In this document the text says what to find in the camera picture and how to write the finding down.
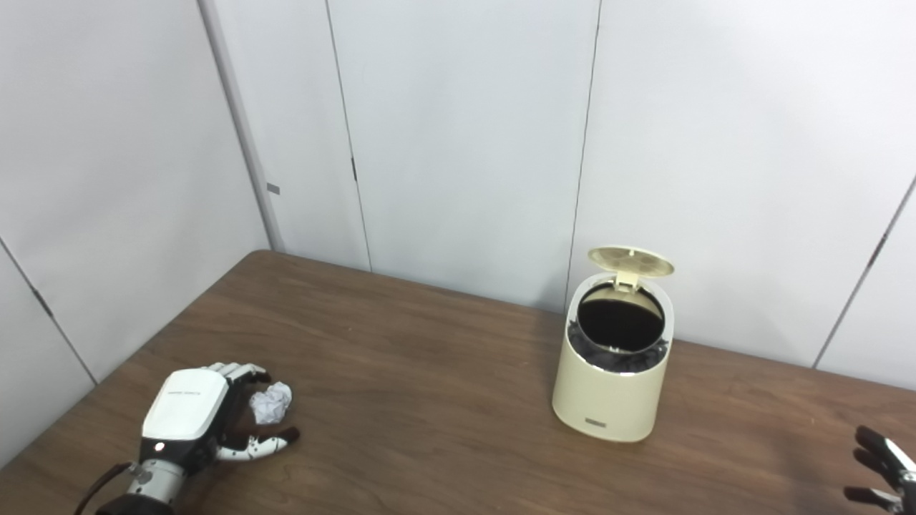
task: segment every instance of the robot finger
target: robot finger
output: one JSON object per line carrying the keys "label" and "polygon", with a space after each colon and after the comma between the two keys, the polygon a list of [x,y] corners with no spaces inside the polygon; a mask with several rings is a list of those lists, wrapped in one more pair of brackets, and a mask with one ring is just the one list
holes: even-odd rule
{"label": "robot finger", "polygon": [[916,470],[916,463],[913,463],[897,444],[873,429],[864,425],[856,428],[856,442],[875,455],[892,472],[899,474],[907,470]]}
{"label": "robot finger", "polygon": [[900,487],[900,475],[889,470],[884,462],[880,460],[877,456],[871,454],[866,449],[861,447],[853,451],[853,457],[860,464],[867,466],[873,472],[881,474],[881,477],[890,485],[891,488],[897,489]]}
{"label": "robot finger", "polygon": [[270,381],[270,375],[267,373],[267,371],[264,368],[261,368],[258,365],[254,365],[251,363],[247,365],[242,365],[232,370],[229,374],[226,374],[226,378],[232,382],[236,382],[237,380],[245,376],[249,376],[249,375],[251,376],[252,381],[260,381],[260,382]]}
{"label": "robot finger", "polygon": [[223,374],[224,376],[229,377],[229,374],[231,374],[233,371],[235,371],[240,366],[241,365],[239,365],[238,363],[233,362],[228,365],[223,365],[216,371],[219,372],[220,374]]}
{"label": "robot finger", "polygon": [[288,427],[273,436],[248,437],[248,446],[245,449],[232,449],[219,447],[216,459],[221,461],[251,461],[265,456],[270,456],[285,449],[287,445],[299,440],[299,430]]}
{"label": "robot finger", "polygon": [[899,497],[874,488],[846,487],[843,488],[843,495],[854,502],[873,504],[890,513],[903,513],[903,505]]}

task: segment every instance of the black cable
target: black cable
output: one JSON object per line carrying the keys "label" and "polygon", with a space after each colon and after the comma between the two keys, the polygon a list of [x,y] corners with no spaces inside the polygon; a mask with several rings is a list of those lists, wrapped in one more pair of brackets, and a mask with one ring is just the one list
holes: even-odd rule
{"label": "black cable", "polygon": [[101,490],[102,487],[104,487],[108,483],[108,481],[111,481],[112,479],[114,479],[115,476],[117,476],[118,474],[121,474],[122,472],[130,468],[133,464],[134,464],[133,462],[129,462],[129,461],[124,462],[124,463],[119,463],[111,467],[108,470],[108,472],[105,472],[104,474],[102,474],[101,477],[96,479],[93,485],[89,487],[89,489],[86,490],[86,493],[82,496],[82,500],[80,501],[80,504],[77,505],[76,510],[73,512],[73,515],[81,515],[83,509],[85,509],[86,505],[89,504],[89,499],[92,499],[93,496],[96,493],[98,493],[98,491]]}

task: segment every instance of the door hinge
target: door hinge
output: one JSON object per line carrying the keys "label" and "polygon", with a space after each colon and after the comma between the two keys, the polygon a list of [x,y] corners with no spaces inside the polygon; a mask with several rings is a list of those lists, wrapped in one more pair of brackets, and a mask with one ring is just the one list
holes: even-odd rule
{"label": "door hinge", "polygon": [[881,237],[881,241],[878,242],[878,246],[875,247],[875,252],[871,253],[871,257],[868,259],[868,264],[866,268],[871,268],[875,264],[875,260],[878,259],[878,254],[881,253],[881,250],[884,248],[884,244],[888,241],[888,235],[885,234]]}
{"label": "door hinge", "polygon": [[54,318],[54,313],[51,312],[50,307],[48,307],[48,303],[45,302],[45,298],[41,296],[41,293],[38,293],[38,290],[32,288],[32,294],[35,295],[36,299],[38,299],[38,303],[41,304],[42,308],[44,308],[45,313],[47,313],[49,317]]}

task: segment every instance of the robotic hand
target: robotic hand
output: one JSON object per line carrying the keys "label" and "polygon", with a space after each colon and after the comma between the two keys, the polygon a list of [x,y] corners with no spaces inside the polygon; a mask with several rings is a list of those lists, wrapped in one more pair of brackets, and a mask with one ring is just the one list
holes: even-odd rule
{"label": "robotic hand", "polygon": [[881,474],[901,497],[874,488],[846,487],[846,498],[880,506],[890,513],[916,515],[916,463],[897,444],[864,425],[856,429],[856,442],[862,446],[853,451],[856,460]]}
{"label": "robotic hand", "polygon": [[174,515],[172,505],[186,477],[216,461],[258,459],[295,442],[299,430],[289,427],[272,436],[249,436],[247,444],[227,443],[245,387],[269,381],[264,368],[251,364],[214,363],[172,372],[143,421],[139,465],[121,464],[100,477],[76,514],[108,480],[128,470],[135,478],[127,493],[105,503],[97,515]]}

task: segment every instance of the white wall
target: white wall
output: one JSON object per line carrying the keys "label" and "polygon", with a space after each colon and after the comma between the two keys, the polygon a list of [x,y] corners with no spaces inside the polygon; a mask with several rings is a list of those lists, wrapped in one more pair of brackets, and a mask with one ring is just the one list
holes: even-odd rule
{"label": "white wall", "polygon": [[208,0],[281,250],[369,269],[324,0]]}
{"label": "white wall", "polygon": [[267,245],[198,7],[3,3],[0,71],[0,235],[103,378]]}
{"label": "white wall", "polygon": [[916,389],[916,202],[910,198],[818,368]]}
{"label": "white wall", "polygon": [[330,7],[373,271],[559,311],[597,1]]}
{"label": "white wall", "polygon": [[0,247],[0,467],[93,387]]}
{"label": "white wall", "polygon": [[649,248],[678,337],[810,366],[916,170],[913,9],[605,0],[569,290]]}

